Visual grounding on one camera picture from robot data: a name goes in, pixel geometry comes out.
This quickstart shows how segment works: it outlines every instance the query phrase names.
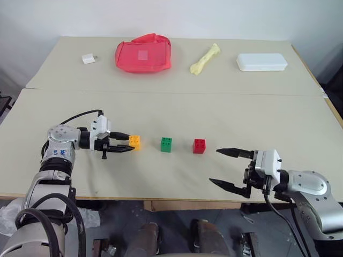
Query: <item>white box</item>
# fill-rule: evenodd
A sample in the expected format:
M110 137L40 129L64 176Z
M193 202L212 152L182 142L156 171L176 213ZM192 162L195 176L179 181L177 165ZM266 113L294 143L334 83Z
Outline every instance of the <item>white box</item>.
M287 62L282 54L239 54L237 64L241 71L283 71Z

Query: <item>black cable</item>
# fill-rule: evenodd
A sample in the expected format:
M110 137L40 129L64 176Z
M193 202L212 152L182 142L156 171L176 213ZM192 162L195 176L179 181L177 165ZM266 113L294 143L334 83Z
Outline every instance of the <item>black cable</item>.
M40 210L36 210L33 208L24 209L20 213L18 213L16 217L17 229L22 227L20 219L23 215L32 215L38 221L40 221L48 237L50 257L59 257L58 239L56 236L56 232L53 228L53 225L50 223L49 218Z
M79 239L79 255L78 256L85 257L86 256L86 232L85 232L84 221L82 219L81 213L79 209L77 208L76 204L70 198L59 193L48 194L48 195L43 196L37 202L35 202L34 205L32 205L32 208L38 207L41 203L51 198L58 198L61 201L63 201L67 205L67 207L70 209L73 216L75 217L77 230L78 230L78 239Z
M293 206L293 203L292 203L291 200L289 201L289 205L290 205L290 206L289 206L289 207L290 207L290 212L292 213L292 218L293 218L294 224L295 224L296 229L297 229L297 231L298 231L298 233L299 233L299 235L300 235L300 238L301 238L301 240L302 240L302 243L303 243L303 245L305 246L305 250L306 250L306 252L307 252L307 256L308 256L308 257L311 257L310 249L309 249L309 247L308 247L308 245L307 245L307 243L306 243L306 241L305 241L305 237L304 237L304 235L303 235L303 233L302 233L302 231L301 231L301 229L300 229L298 220L296 219L295 211L294 211L294 206Z
M65 124L65 123L67 123L67 122L69 122L69 121L71 121L73 119L76 119L76 118L80 117L80 116L83 116L83 115L86 115L86 114L92 114L94 112L97 112L98 116L103 115L103 111L100 110L100 109L95 109L95 110L91 110L91 111L85 111L85 112L77 114L77 115L75 115L73 117L70 117L69 119L66 119L65 121L61 122L60 125L63 125L63 124ZM45 151L48 149L48 146L49 146L49 141L47 140L44 143L44 145L43 145L43 147L41 149L41 156L42 156L42 158L44 157Z
M294 237L296 243L298 244L298 247L299 247L299 249L300 249L302 255L303 255L304 257L307 257L307 256L305 255L304 249L302 248L302 246L301 246L301 244L300 244L300 242L299 242L299 239L298 239L298 237L297 237L297 235L296 235L296 233L295 233L295 231L294 231L294 229L293 229L293 226L292 226L292 224L290 223L290 221L288 220L288 218L286 218L283 214L279 213L279 212L275 209L275 207L270 203L269 198L268 198L268 195L266 195L266 194L264 195L264 200L266 201L266 204L268 205L268 207L269 207L273 212L275 212L280 218L282 218L284 221L286 221L287 225L289 226L289 228L290 228L290 230L291 230L291 232L292 232L292 234L293 234L293 237Z

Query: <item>robotic arm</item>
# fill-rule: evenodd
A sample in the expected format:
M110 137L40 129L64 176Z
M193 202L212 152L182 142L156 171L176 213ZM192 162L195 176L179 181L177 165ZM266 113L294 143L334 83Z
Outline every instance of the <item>robotic arm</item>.
M111 123L101 110L91 123L90 132L84 127L69 127L66 122L48 131L40 170L26 194L23 210L17 216L18 230L5 245L0 257L64 256L64 235L68 231L66 224L73 216L78 226L79 256L86 256L83 221L74 204L76 190L71 186L75 150L101 151L102 158L106 159L107 152L122 153L134 147L110 144L110 138L128 140L129 135L111 132Z
M320 256L343 256L343 208L331 194L329 181L314 171L285 171L276 150L246 151L237 148L217 152L251 159L244 172L244 188L217 179L213 183L226 191L250 198L251 188L261 189L267 197L270 190L275 198L289 202L293 199L301 219L315 242Z

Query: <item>red bag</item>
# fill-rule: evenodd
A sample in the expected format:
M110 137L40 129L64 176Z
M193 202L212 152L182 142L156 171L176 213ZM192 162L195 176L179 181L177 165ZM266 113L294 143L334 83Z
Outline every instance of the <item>red bag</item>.
M153 33L121 42L114 60L118 68L128 72L156 72L172 66L171 51L170 40Z

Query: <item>yellow toy bone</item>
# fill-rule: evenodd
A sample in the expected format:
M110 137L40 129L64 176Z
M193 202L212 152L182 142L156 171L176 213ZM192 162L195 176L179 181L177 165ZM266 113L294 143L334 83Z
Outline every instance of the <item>yellow toy bone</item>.
M197 63L194 63L190 68L189 71L195 75L198 75L203 70L205 64L212 59L213 56L220 53L220 48L216 43L212 45L210 50L204 55Z

